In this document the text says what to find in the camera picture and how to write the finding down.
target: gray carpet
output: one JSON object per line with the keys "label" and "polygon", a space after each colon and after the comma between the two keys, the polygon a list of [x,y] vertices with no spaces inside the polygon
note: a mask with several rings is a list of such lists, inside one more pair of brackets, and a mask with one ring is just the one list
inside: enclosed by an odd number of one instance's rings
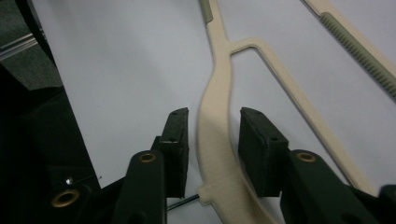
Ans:
{"label": "gray carpet", "polygon": [[[28,34],[15,1],[0,0],[0,46]],[[0,63],[29,90],[62,86],[58,71],[38,45]]]}

